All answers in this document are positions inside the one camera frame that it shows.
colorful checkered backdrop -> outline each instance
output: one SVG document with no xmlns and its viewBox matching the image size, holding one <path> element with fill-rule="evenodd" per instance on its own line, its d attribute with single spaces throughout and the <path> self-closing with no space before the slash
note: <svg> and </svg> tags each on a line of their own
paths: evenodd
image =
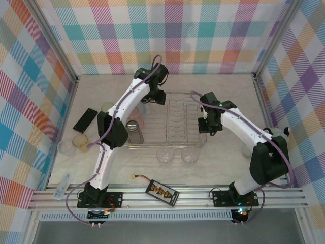
<svg viewBox="0 0 325 244">
<path fill-rule="evenodd" d="M 251 73 L 291 0 L 38 0 L 84 74 Z"/>
<path fill-rule="evenodd" d="M 305 0 L 262 74 L 274 125 L 290 126 L 289 156 L 325 241 L 325 1 Z"/>
<path fill-rule="evenodd" d="M 0 0 L 0 243 L 16 243 L 53 158 L 72 82 L 23 0 Z"/>
</svg>

circuit board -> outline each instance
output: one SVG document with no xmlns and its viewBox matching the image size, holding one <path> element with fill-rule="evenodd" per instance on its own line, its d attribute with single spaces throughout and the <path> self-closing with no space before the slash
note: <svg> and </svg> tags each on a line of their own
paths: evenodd
<svg viewBox="0 0 325 244">
<path fill-rule="evenodd" d="M 169 188 L 155 180 L 151 180 L 146 193 L 157 198 L 170 206 L 175 206 L 176 200 L 179 196 L 179 192 Z"/>
</svg>

plaid wall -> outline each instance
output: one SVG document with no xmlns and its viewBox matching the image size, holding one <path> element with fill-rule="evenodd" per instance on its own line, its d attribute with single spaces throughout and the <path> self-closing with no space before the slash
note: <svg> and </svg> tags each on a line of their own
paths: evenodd
<svg viewBox="0 0 325 244">
<path fill-rule="evenodd" d="M 133 74 L 159 53 L 173 74 L 218 74 L 256 69 L 290 0 L 46 2 L 38 0 L 81 73 Z"/>
<path fill-rule="evenodd" d="M 72 82 L 23 0 L 0 0 L 0 243 L 44 183 Z"/>
<path fill-rule="evenodd" d="M 290 126 L 289 155 L 325 238 L 325 1 L 304 0 L 268 68 L 264 96 L 274 125 Z"/>
</svg>

marble surface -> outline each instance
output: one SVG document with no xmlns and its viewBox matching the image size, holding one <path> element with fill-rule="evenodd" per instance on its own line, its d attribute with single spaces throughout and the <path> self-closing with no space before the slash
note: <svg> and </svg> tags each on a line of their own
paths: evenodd
<svg viewBox="0 0 325 244">
<path fill-rule="evenodd" d="M 132 80 L 132 75 L 84 75 L 73 102 L 63 140 L 72 140 L 78 133 L 72 128 L 87 108 L 100 111 L 105 102 L 115 103 Z M 220 101 L 231 100 L 242 113 L 259 127 L 265 125 L 250 75 L 170 75 L 163 90 L 202 94 L 214 92 Z M 97 120 L 94 119 L 85 133 L 89 140 L 98 138 Z M 114 184 L 147 184 L 142 178 L 131 179 L 132 174 L 143 174 L 164 184 L 228 185 L 249 169 L 250 159 L 241 153 L 243 142 L 229 129 L 207 136 L 200 150 L 199 160 L 192 166 L 182 163 L 180 150 L 168 165 L 156 158 L 157 149 L 122 148 L 117 154 L 110 173 Z M 99 147 L 88 152 L 76 150 L 73 157 L 58 152 L 50 183 L 59 183 L 67 171 L 75 173 L 73 183 L 89 179 L 99 153 Z"/>
</svg>

wire rack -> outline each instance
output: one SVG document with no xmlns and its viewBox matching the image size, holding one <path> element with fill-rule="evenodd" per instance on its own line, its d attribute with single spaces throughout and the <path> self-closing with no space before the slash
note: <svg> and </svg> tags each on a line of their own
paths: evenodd
<svg viewBox="0 0 325 244">
<path fill-rule="evenodd" d="M 189 93 L 166 92 L 165 105 L 146 104 L 144 144 L 126 144 L 131 148 L 201 148 L 207 140 L 199 133 L 198 118 L 203 116 L 201 105 Z"/>
</svg>

